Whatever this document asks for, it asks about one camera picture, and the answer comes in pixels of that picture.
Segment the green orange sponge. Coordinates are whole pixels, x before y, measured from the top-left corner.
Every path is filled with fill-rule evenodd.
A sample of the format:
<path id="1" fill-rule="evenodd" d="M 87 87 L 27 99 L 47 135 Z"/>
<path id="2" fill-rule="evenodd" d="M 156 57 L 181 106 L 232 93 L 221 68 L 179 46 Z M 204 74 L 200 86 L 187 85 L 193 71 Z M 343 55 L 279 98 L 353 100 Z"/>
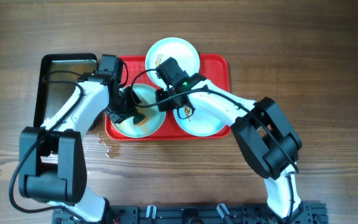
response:
<path id="1" fill-rule="evenodd" d="M 149 119 L 145 114 L 139 113 L 133 116 L 132 122 L 134 126 L 141 126 Z"/>

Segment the white plate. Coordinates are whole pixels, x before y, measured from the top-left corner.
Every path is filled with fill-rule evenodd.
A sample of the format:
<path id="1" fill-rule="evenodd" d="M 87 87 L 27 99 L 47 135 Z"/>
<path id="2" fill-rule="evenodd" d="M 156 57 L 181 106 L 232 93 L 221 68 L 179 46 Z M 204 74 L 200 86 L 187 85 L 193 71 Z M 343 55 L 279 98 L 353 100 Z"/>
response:
<path id="1" fill-rule="evenodd" d="M 141 101 L 140 105 L 144 106 L 156 102 L 156 89 L 154 87 L 146 84 L 135 84 L 133 88 Z M 166 112 L 159 112 L 158 106 L 138 108 L 138 112 L 145 115 L 145 121 L 141 121 L 140 124 L 134 125 L 134 117 L 126 119 L 119 124 L 112 122 L 110 124 L 116 132 L 125 137 L 144 138 L 156 132 L 165 121 Z"/>
<path id="2" fill-rule="evenodd" d="M 168 37 L 154 43 L 147 52 L 145 69 L 156 68 L 170 57 L 174 58 L 190 77 L 200 70 L 198 52 L 188 41 L 178 37 Z"/>
<path id="3" fill-rule="evenodd" d="M 197 137 L 212 136 L 221 131 L 226 124 L 212 115 L 188 106 L 173 112 L 175 121 L 186 133 Z"/>

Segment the white plate top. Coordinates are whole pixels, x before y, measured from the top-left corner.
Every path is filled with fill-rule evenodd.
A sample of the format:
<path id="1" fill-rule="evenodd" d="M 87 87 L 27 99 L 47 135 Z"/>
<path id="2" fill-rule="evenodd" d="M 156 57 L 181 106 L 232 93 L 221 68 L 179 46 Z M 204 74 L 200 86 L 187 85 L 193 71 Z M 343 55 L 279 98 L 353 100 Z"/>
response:
<path id="1" fill-rule="evenodd" d="M 145 69 L 156 68 L 170 57 L 174 58 L 190 77 L 200 70 L 198 52 L 188 41 L 178 37 L 168 37 L 154 43 L 147 52 Z"/>

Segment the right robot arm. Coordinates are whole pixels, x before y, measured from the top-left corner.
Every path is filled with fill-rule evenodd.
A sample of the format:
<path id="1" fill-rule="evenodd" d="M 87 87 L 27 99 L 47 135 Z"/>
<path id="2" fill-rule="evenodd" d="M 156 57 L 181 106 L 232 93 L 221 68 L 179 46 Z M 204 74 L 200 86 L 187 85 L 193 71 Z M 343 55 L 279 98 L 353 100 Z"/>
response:
<path id="1" fill-rule="evenodd" d="M 187 74 L 172 57 L 156 72 L 167 87 L 167 102 L 205 112 L 230 127 L 249 167 L 264 179 L 269 209 L 290 223 L 301 203 L 295 175 L 302 143 L 277 103 L 233 95 L 199 73 Z"/>

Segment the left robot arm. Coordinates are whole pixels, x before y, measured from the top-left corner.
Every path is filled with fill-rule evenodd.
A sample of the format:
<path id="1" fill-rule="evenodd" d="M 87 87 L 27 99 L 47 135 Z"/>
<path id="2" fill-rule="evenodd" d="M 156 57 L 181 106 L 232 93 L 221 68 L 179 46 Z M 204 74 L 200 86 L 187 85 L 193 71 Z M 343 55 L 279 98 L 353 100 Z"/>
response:
<path id="1" fill-rule="evenodd" d="M 117 124 L 127 119 L 134 125 L 147 121 L 136 108 L 140 103 L 137 95 L 121 80 L 125 70 L 122 59 L 104 54 L 98 69 L 72 82 L 73 94 L 52 118 L 21 132 L 19 164 L 9 186 L 14 208 L 35 213 L 14 200 L 14 185 L 18 184 L 22 197 L 46 203 L 46 210 L 60 209 L 76 222 L 118 222 L 109 201 L 87 186 L 82 139 L 102 111 Z"/>

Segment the red plastic tray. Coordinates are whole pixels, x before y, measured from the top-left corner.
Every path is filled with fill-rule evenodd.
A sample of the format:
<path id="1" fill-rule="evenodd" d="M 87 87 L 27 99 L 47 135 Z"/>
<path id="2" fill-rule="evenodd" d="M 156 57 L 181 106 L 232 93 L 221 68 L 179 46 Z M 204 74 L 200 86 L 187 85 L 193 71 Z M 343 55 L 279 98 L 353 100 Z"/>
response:
<path id="1" fill-rule="evenodd" d="M 199 73 L 211 80 L 217 87 L 222 90 L 230 90 L 230 81 L 228 73 L 227 62 L 218 54 L 201 54 L 200 55 L 200 70 Z M 161 127 L 153 134 L 144 138 L 128 138 L 115 131 L 110 124 L 110 119 L 107 116 L 105 122 L 105 130 L 107 135 L 116 141 L 168 141 L 168 140 L 183 140 L 183 139 L 213 139 L 223 138 L 230 133 L 230 127 L 225 126 L 218 133 L 208 137 L 197 137 L 186 133 L 179 127 L 175 121 L 174 110 L 166 111 L 165 121 Z"/>

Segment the black metal tray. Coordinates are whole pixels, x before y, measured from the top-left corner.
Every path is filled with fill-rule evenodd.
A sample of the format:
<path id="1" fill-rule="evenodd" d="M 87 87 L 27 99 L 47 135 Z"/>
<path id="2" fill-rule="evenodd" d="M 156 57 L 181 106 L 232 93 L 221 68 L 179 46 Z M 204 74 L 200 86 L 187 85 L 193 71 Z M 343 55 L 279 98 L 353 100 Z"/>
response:
<path id="1" fill-rule="evenodd" d="M 33 125 L 39 127 L 52 118 L 75 90 L 75 86 L 70 84 L 44 83 L 44 76 L 56 72 L 50 76 L 51 81 L 75 82 L 79 75 L 96 70 L 97 65 L 97 57 L 92 53 L 45 55 L 40 65 Z"/>

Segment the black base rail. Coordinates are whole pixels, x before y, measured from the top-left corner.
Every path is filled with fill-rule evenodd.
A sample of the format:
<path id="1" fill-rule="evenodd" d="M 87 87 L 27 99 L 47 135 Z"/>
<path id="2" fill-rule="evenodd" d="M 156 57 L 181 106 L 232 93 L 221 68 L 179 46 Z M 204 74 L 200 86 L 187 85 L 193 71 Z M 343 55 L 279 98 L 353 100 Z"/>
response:
<path id="1" fill-rule="evenodd" d="M 111 223 L 285 223 L 266 203 L 247 203 L 241 206 L 193 207 L 138 207 L 116 205 L 111 207 L 115 220 Z M 328 211 L 324 203 L 302 202 L 290 217 L 291 223 L 328 224 Z"/>

